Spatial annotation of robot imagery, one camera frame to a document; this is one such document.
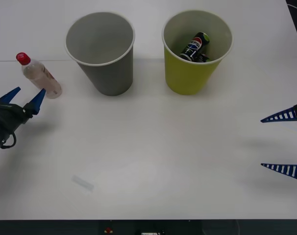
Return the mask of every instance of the bottle label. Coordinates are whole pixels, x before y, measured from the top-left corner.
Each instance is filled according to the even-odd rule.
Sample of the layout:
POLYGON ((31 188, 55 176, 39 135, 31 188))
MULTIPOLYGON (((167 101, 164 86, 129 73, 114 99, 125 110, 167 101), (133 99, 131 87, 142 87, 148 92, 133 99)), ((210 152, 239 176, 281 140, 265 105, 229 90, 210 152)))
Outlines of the bottle label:
POLYGON ((45 68, 43 68, 43 73, 49 78, 55 80, 55 78, 51 75, 51 73, 45 68))
MULTIPOLYGON (((53 80, 54 82, 57 83, 56 79, 52 76, 52 74, 43 66, 43 73, 45 74, 46 77, 48 77, 49 80, 53 80)), ((52 86, 52 91, 54 94, 57 94, 58 92, 54 89, 54 86, 52 86)))

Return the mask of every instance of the black cable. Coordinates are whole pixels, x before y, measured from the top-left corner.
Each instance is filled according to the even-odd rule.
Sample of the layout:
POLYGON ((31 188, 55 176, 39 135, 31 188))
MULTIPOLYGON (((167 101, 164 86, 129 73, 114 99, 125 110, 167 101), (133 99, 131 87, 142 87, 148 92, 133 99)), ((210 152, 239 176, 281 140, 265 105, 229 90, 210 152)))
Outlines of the black cable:
POLYGON ((7 125, 7 123, 5 122, 5 120, 2 118, 2 117, 0 117, 0 125, 10 134, 10 135, 12 135, 12 137, 13 137, 13 144, 12 145, 3 145, 4 143, 6 143, 6 140, 3 140, 4 142, 3 142, 3 144, 2 144, 2 146, 0 147, 1 149, 8 149, 8 148, 11 148, 11 147, 13 147, 13 146, 15 146, 16 145, 16 143, 17 143, 17 137, 16 137, 16 135, 15 135, 15 133, 14 132, 12 132, 11 130, 10 130, 10 128, 8 127, 8 125, 7 125))

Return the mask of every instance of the white tabletop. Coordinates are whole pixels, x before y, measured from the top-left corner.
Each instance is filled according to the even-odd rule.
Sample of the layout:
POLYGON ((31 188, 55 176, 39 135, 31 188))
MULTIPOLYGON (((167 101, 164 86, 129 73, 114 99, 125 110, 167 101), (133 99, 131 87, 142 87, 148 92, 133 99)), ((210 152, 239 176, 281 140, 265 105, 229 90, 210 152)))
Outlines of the white tabletop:
MULTIPOLYGON (((260 166, 297 164, 297 122, 259 122, 297 104, 297 33, 284 0, 34 2, 0 0, 0 60, 20 50, 68 59, 64 26, 112 10, 136 29, 134 83, 107 97, 75 62, 44 62, 63 94, 45 99, 17 145, 0 150, 0 219, 297 219, 297 180, 260 166), (161 27, 195 6, 230 23, 235 47, 202 92, 182 96, 165 83, 161 27), (40 27, 23 27, 17 12, 40 27), (35 38, 17 37, 19 29, 35 38)), ((16 86, 14 103, 37 93, 17 62, 0 62, 0 96, 16 86)))
POLYGON ((70 60, 64 39, 88 13, 114 11, 135 28, 136 58, 163 58, 166 20, 186 9, 216 13, 230 25, 234 50, 251 57, 297 57, 297 32, 285 0, 0 0, 0 61, 24 51, 39 60, 70 60))
MULTIPOLYGON (((163 62, 135 60, 130 90, 107 97, 75 62, 45 65, 63 94, 0 150, 0 219, 297 219, 297 180, 260 166, 297 164, 297 123, 259 122, 297 104, 280 74, 232 52, 181 96, 163 62)), ((21 86, 23 105, 37 90, 19 70, 0 62, 0 96, 21 86)))

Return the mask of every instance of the pepsi can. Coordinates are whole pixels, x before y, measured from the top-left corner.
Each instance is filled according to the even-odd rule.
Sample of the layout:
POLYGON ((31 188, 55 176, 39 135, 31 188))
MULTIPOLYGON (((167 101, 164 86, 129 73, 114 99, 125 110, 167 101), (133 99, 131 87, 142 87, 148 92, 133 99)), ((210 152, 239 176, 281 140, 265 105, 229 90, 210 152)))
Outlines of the pepsi can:
POLYGON ((198 54, 209 44, 209 37, 206 33, 197 33, 191 42, 181 52, 180 58, 194 62, 198 54))
POLYGON ((205 63, 205 62, 210 62, 211 60, 208 58, 207 55, 200 53, 197 58, 196 58, 196 62, 198 63, 205 63))

